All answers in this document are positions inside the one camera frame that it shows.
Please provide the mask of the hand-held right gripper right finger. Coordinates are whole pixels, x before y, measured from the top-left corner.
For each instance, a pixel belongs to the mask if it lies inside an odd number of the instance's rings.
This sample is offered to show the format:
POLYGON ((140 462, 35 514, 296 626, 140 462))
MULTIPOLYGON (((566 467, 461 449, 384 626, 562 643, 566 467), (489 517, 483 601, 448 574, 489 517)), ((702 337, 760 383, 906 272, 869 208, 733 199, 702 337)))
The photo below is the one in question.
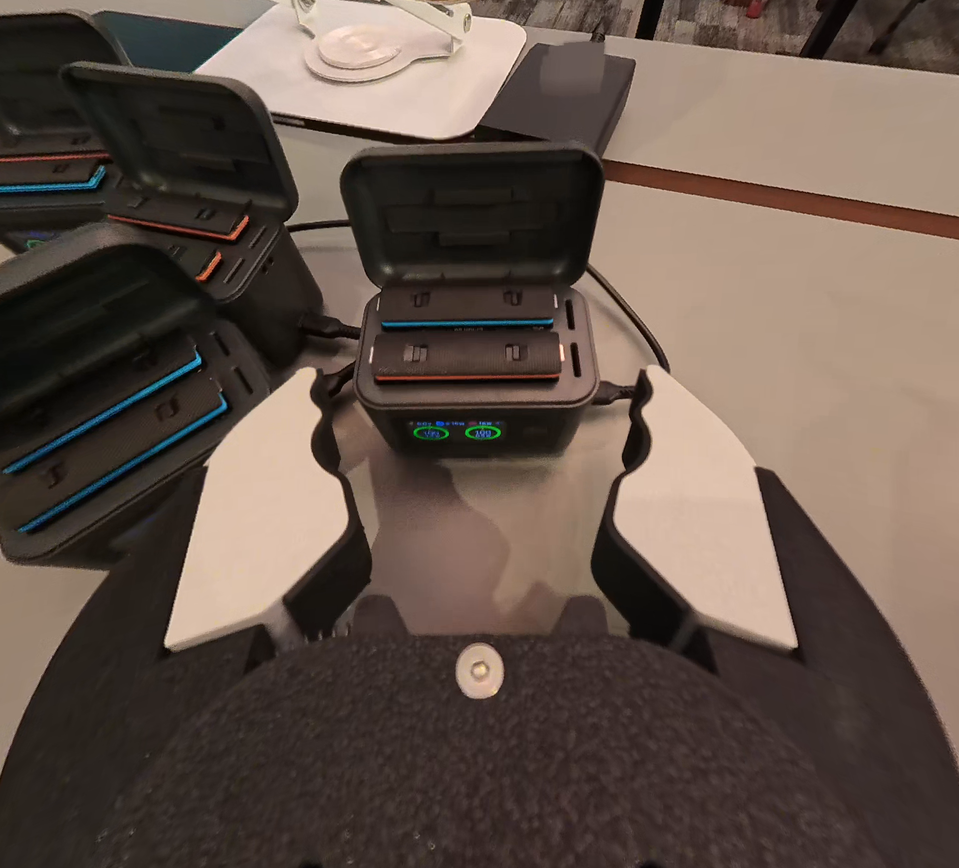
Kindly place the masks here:
POLYGON ((641 371, 591 573, 626 634, 681 651, 702 629, 799 647, 758 466, 663 368, 641 371))

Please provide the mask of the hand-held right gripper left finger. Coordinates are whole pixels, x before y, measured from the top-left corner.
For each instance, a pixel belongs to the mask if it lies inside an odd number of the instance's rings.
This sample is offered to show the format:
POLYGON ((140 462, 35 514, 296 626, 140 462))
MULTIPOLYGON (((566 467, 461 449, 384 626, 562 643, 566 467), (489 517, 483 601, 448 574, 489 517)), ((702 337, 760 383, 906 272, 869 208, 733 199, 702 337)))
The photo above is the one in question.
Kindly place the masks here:
POLYGON ((322 371, 299 369, 206 464, 164 646, 250 628, 278 652, 332 632, 366 590, 372 552, 329 417, 322 371))

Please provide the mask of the black battery blue stripe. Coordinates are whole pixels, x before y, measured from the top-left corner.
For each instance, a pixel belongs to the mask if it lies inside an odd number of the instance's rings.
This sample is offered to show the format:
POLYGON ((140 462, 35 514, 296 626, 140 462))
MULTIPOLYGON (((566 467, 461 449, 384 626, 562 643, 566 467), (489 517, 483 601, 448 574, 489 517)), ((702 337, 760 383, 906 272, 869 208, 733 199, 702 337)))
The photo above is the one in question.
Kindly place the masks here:
POLYGON ((389 331, 548 329, 559 302, 544 286, 394 287, 374 309, 389 331))
POLYGON ((2 473, 2 526, 33 533, 107 491, 230 412, 212 380, 169 386, 2 473))
POLYGON ((107 166, 98 159, 3 163, 1 194, 3 198, 64 193, 84 195, 98 191, 107 174, 107 166))
POLYGON ((175 332, 2 416, 2 473, 15 474, 202 370, 194 339, 175 332))

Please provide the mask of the black charging hub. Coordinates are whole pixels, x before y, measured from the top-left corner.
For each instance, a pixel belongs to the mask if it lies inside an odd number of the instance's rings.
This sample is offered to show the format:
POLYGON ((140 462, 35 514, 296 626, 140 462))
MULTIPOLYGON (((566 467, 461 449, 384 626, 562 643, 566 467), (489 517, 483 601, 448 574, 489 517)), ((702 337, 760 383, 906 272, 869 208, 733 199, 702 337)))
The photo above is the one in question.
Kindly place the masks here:
POLYGON ((537 43, 522 57, 477 127, 492 139, 576 141, 603 155, 636 71, 603 41, 537 43))

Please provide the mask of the dark flat mat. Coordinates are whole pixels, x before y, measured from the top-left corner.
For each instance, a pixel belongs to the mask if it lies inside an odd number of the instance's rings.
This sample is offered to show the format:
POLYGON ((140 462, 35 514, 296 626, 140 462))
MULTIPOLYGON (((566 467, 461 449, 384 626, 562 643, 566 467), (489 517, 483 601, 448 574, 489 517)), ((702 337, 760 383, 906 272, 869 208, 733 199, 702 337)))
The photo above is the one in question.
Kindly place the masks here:
POLYGON ((92 20, 114 37, 131 65, 175 72, 198 69, 245 30, 119 11, 99 11, 92 20))

